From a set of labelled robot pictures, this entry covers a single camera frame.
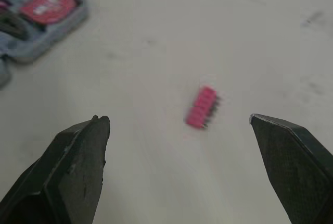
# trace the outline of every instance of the black tool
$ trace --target black tool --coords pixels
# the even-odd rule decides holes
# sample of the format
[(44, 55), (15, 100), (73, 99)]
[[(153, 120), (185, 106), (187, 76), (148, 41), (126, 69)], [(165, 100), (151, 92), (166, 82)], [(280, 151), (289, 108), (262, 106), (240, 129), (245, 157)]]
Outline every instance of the black tool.
[(333, 223), (333, 156), (307, 129), (250, 118), (268, 178), (292, 224)]
[(109, 135), (109, 118), (97, 116), (57, 134), (0, 202), (0, 223), (92, 224)]
[(0, 32), (5, 32), (20, 40), (27, 40), (29, 37), (21, 19), (6, 8), (0, 8)]

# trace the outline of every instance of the gray tool case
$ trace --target gray tool case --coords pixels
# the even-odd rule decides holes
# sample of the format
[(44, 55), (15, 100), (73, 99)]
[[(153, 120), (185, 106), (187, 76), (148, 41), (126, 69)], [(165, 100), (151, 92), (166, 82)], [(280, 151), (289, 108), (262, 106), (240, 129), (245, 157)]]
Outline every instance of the gray tool case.
[(13, 34), (8, 34), (0, 28), (0, 86), (7, 83), (10, 78), (6, 60), (13, 60), (20, 64), (32, 63), (53, 44), (78, 27), (88, 16), (86, 0), (74, 0), (75, 6), (64, 18), (41, 27), (41, 25), (28, 20), (22, 14), (22, 7), (32, 0), (6, 1), (10, 4), (6, 9), (19, 19), (20, 24), (26, 31), (27, 37), (23, 40), (13, 36)]

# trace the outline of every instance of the red label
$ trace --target red label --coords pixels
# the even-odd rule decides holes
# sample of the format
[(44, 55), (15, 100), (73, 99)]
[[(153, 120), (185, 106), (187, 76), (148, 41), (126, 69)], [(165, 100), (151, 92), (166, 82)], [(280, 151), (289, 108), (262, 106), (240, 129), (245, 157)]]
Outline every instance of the red label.
[(41, 24), (57, 23), (76, 7), (75, 0), (31, 0), (20, 12)]

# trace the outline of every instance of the tool case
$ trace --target tool case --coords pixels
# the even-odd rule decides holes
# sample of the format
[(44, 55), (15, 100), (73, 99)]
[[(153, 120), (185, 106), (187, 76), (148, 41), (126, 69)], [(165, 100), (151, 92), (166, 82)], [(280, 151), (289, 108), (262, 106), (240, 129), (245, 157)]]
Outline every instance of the tool case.
[(0, 86), (10, 77), (4, 59), (34, 62), (87, 16), (86, 0), (0, 0)]

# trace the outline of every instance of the white surface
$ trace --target white surface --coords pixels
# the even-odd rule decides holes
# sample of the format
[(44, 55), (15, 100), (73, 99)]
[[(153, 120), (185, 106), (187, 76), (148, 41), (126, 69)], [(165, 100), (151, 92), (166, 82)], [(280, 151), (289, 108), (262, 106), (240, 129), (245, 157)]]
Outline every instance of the white surface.
[[(97, 114), (111, 138), (94, 224), (290, 223), (248, 119), (303, 125), (333, 151), (333, 41), (300, 28), (330, 0), (89, 1), (91, 19), (0, 93), (0, 196)], [(183, 123), (202, 84), (224, 99), (206, 132)]]

